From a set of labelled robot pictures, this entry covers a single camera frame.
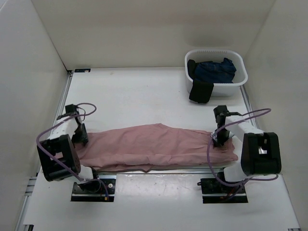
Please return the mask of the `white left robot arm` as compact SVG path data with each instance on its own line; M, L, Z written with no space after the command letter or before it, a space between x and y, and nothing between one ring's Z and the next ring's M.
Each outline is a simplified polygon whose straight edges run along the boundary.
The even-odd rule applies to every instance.
M95 170L81 164L75 148L89 143L84 119L96 112L92 103L69 104L64 114L57 116L53 127L41 132L37 138L37 150L41 168L47 181L61 181L75 177L91 193L101 187Z

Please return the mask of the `pink trousers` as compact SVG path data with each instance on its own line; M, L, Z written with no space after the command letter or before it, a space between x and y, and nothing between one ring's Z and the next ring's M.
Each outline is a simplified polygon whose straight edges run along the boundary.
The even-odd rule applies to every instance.
M88 133L89 143L76 144L82 165L107 172L195 167L207 164L206 151L211 133L150 124ZM238 160L232 141L211 147L212 164Z

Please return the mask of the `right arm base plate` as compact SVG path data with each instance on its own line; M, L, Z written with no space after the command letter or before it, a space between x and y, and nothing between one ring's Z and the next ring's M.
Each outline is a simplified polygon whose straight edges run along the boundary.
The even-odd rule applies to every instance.
M245 204L248 203L243 185L225 186L215 178L202 178L197 183L201 187L203 204Z

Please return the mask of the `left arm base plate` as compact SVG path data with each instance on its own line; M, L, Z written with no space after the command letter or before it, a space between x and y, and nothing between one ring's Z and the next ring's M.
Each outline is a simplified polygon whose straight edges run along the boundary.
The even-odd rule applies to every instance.
M106 197L106 190L100 182L95 181L83 184L74 182L71 202L113 202L116 191L116 175L99 175L99 178L107 188L108 197Z

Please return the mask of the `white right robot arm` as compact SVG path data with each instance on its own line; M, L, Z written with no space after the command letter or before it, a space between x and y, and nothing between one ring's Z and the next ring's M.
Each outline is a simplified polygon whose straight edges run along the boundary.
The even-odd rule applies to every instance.
M232 187L245 185L250 180L264 181L265 175L280 174L282 163L278 135L264 132L250 123L251 119L270 111L271 109L264 108L240 114L230 112L225 105L214 108L217 129L210 135L206 157L219 191L225 193ZM233 137L242 142L240 162L224 168L223 176L219 177L212 167L209 148L222 147Z

